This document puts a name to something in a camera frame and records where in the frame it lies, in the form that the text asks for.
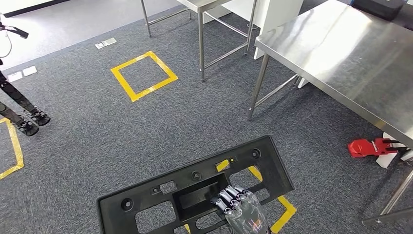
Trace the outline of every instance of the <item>rectangular hole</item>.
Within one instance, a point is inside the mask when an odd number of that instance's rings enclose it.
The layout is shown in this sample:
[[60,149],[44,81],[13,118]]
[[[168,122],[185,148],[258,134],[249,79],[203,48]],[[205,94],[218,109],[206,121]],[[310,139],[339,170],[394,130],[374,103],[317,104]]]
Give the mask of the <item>rectangular hole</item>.
[[[256,174],[261,174],[260,171],[258,170],[258,167],[254,166],[251,168],[252,171],[254,171]],[[245,168],[242,171],[239,171],[235,174],[232,174],[229,177],[229,180],[231,181],[232,186],[240,186],[242,188],[248,189],[253,187],[256,184],[259,184],[261,181],[256,177],[254,174],[252,174],[251,170],[249,168]]]
[[259,201],[264,201],[265,199],[270,197],[270,194],[268,193],[267,189],[258,190],[254,194],[255,196],[257,196]]
[[188,234],[189,232],[187,231],[187,229],[186,229],[185,226],[181,226],[181,227],[179,227],[179,228],[175,228],[175,229],[173,230],[173,233],[174,233],[174,234]]
[[196,220],[196,227],[199,229],[208,228],[221,221],[216,212],[212,212]]
[[224,174],[216,175],[172,194],[180,220],[187,220],[215,208],[210,200],[224,189],[228,181]]
[[215,164],[215,167],[217,168],[218,172],[225,171],[231,168],[228,159],[225,159],[224,161]]
[[138,231],[142,234],[170,224],[175,219],[175,211],[170,201],[160,203],[135,215]]
[[263,205],[265,217],[267,218],[268,224],[272,225],[277,222],[285,213],[286,208],[278,201],[278,199],[272,200],[267,204]]
[[173,180],[165,184],[161,184],[159,187],[161,188],[163,194],[168,194],[176,190],[176,184]]

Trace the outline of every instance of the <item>black box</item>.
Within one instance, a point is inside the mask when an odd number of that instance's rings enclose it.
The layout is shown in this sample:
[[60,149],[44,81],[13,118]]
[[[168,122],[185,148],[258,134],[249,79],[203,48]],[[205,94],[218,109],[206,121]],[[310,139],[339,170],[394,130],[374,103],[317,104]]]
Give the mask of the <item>black box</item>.
[[353,0],[351,5],[369,14],[392,21],[406,2],[407,0]]

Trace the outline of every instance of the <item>black plastic panel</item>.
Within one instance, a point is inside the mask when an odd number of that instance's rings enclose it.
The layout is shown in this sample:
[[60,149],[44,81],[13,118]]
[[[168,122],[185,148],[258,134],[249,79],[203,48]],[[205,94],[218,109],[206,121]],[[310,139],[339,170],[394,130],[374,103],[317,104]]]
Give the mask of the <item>black plastic panel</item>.
[[[229,160],[230,168],[218,172],[215,165],[225,159]],[[101,231],[103,234],[139,234],[135,215],[165,201],[173,204],[176,220],[150,234],[173,234],[175,228],[185,224],[189,225],[192,234],[215,230],[226,224],[225,218],[203,230],[196,227],[196,220],[217,211],[209,200],[230,184],[230,175],[250,166],[259,168],[263,181],[249,190],[256,192],[266,188],[269,193],[269,198],[261,204],[294,189],[271,137],[263,136],[98,198]],[[164,194],[160,185],[170,181],[175,182],[177,189]]]

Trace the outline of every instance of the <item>metal table top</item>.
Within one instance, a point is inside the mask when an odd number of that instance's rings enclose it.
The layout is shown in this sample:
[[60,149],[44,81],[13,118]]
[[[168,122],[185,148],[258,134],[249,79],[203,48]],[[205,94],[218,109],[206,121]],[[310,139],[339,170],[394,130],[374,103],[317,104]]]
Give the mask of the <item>metal table top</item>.
[[177,0],[196,13],[204,12],[232,0]]
[[329,0],[255,44],[413,148],[412,31]]

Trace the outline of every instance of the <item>robotic hand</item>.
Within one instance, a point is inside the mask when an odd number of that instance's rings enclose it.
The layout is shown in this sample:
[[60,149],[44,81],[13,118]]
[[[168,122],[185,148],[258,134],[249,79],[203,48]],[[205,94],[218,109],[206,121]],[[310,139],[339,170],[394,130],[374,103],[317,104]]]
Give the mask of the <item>robotic hand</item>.
[[257,197],[241,187],[227,186],[211,203],[224,212],[237,234],[270,234],[263,207]]

